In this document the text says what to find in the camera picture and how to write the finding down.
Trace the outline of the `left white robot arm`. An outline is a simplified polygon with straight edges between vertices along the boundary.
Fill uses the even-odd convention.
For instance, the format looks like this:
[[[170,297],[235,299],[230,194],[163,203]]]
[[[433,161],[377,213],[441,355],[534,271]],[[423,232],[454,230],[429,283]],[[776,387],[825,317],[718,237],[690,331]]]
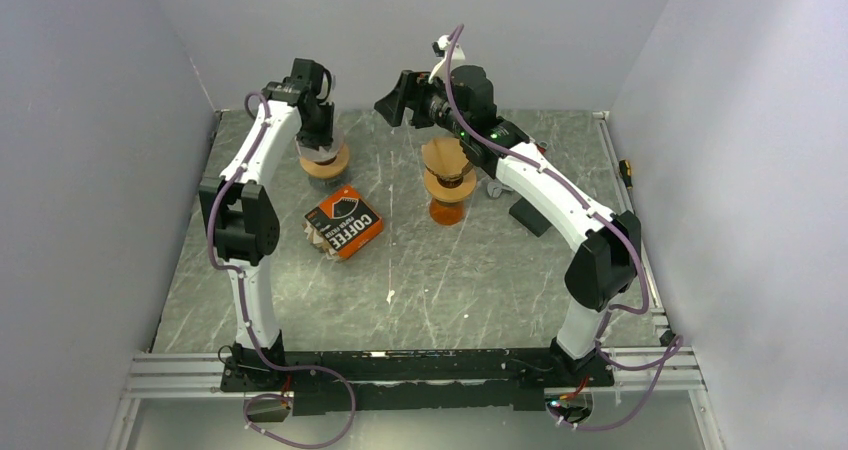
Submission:
[[[291,144],[310,163],[336,159],[343,144],[333,130],[333,87],[325,66],[297,58],[288,76],[249,93],[258,100],[252,127],[233,160],[198,190],[208,257],[227,272],[239,314],[233,358],[264,390],[279,387],[288,372],[268,261],[280,223],[266,187]]]

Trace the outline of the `brown paper coffee filter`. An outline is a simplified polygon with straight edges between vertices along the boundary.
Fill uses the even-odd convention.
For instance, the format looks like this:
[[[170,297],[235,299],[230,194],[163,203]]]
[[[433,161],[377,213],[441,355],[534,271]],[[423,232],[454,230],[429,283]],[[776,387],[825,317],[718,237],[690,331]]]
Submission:
[[[421,147],[421,153],[425,168],[443,180],[461,179],[473,169],[454,137],[435,137]]]

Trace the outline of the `orange coffee filter box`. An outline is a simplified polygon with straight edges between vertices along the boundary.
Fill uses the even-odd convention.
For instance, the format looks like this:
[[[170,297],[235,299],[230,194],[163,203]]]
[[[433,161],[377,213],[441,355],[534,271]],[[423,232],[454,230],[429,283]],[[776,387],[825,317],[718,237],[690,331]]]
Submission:
[[[304,215],[310,244],[333,261],[347,260],[384,229],[384,219],[350,184]]]

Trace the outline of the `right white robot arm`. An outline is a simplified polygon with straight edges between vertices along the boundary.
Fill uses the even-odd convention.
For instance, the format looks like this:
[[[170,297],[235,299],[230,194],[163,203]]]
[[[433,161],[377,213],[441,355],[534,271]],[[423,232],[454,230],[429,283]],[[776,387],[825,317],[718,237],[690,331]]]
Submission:
[[[493,83],[479,66],[461,66],[447,81],[404,70],[374,108],[392,127],[410,111],[411,126],[449,131],[472,165],[516,191],[569,244],[574,255],[564,285],[572,302],[550,362],[557,381],[578,383],[598,353],[609,310],[638,276],[639,219],[590,199],[553,167],[522,129],[499,115]]]

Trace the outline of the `orange glass carafe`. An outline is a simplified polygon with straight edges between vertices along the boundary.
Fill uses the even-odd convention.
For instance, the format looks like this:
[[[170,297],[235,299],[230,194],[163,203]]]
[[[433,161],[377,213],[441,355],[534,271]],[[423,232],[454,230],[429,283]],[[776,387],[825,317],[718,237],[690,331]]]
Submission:
[[[464,219],[465,202],[445,202],[433,198],[430,201],[428,212],[435,223],[442,226],[452,226]]]

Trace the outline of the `pink clear plastic dripper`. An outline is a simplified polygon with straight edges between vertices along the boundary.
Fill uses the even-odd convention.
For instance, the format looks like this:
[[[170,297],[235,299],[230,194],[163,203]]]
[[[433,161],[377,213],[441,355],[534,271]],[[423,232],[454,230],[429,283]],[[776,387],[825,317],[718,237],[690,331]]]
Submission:
[[[345,145],[345,136],[343,133],[337,133],[333,135],[333,144],[329,148],[322,148],[320,151],[315,151],[307,148],[303,148],[301,146],[301,142],[296,142],[296,148],[298,155],[301,159],[324,165],[327,162],[331,162],[335,160],[338,155],[341,153],[342,148]]]

